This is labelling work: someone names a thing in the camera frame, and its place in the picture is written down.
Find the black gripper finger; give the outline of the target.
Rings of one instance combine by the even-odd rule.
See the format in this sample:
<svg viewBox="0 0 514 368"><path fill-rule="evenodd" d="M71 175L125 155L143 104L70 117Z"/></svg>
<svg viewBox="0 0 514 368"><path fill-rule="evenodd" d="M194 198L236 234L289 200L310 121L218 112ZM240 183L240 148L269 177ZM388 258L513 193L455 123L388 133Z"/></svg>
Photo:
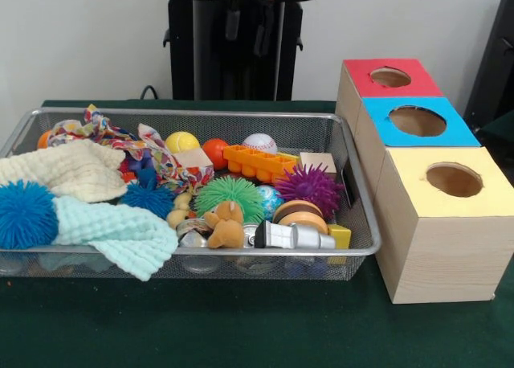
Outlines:
<svg viewBox="0 0 514 368"><path fill-rule="evenodd" d="M227 41L235 41L239 34L240 9L228 8L226 11L225 37Z"/></svg>
<svg viewBox="0 0 514 368"><path fill-rule="evenodd" d="M259 24L256 28L254 54L263 57L268 53L274 23L274 10L271 5L263 5L259 12Z"/></svg>

